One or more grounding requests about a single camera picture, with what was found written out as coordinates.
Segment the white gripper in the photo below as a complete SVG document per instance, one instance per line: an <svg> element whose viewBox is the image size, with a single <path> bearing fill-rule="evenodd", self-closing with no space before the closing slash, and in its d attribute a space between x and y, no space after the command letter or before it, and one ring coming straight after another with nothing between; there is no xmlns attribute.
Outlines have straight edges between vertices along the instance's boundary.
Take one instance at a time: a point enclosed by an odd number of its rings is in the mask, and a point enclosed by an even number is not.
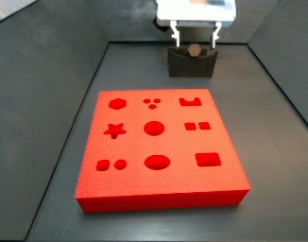
<svg viewBox="0 0 308 242"><path fill-rule="evenodd" d="M210 49L215 48L222 26L229 27L235 19L234 0L154 0L155 22L159 26L170 25L171 38L178 48L178 26L213 26Z"/></svg>

